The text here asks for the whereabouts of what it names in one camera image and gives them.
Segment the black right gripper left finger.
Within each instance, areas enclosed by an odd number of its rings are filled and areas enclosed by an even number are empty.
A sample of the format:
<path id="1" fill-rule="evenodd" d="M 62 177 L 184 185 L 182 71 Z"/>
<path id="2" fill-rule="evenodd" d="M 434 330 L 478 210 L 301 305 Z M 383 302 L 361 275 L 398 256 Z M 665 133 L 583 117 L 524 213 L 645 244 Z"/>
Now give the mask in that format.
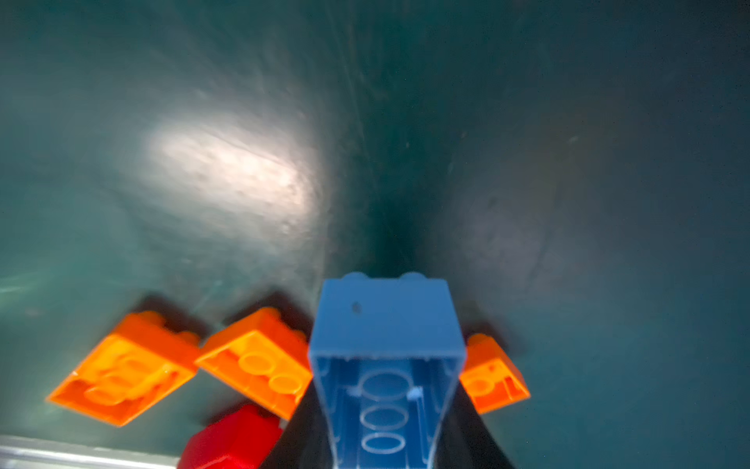
<path id="1" fill-rule="evenodd" d="M 261 465 L 262 469 L 332 469 L 328 427 L 316 387 L 311 384 L 295 414 Z"/>

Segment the blue lego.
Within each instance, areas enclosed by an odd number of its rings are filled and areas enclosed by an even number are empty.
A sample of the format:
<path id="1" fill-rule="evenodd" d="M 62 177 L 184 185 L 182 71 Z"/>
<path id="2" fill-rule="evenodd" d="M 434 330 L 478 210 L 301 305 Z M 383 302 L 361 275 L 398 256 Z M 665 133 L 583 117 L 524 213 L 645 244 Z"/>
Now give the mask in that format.
<path id="1" fill-rule="evenodd" d="M 467 351 L 446 281 L 324 282 L 309 360 L 337 468 L 431 468 Z"/>

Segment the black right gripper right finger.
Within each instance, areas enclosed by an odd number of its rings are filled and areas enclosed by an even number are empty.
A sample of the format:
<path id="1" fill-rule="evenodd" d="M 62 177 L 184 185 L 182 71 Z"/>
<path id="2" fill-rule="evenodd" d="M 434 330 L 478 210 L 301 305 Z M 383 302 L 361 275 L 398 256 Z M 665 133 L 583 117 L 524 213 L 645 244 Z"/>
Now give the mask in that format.
<path id="1" fill-rule="evenodd" d="M 451 408 L 443 420 L 434 467 L 515 468 L 489 433 L 461 384 L 458 385 Z"/>

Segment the orange lego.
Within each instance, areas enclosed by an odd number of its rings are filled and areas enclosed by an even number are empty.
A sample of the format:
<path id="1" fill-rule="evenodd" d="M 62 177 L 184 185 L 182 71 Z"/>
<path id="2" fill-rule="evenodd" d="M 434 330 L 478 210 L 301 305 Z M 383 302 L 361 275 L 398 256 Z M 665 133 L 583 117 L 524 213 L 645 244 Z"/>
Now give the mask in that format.
<path id="1" fill-rule="evenodd" d="M 460 381 L 478 414 L 489 414 L 530 398 L 523 375 L 489 335 L 473 334 Z"/>
<path id="2" fill-rule="evenodd" d="M 127 315 L 52 392 L 48 401 L 123 427 L 193 379 L 199 336 L 166 318 Z"/>
<path id="3" fill-rule="evenodd" d="M 313 379 L 308 349 L 305 334 L 267 307 L 209 337 L 195 364 L 289 421 Z"/>

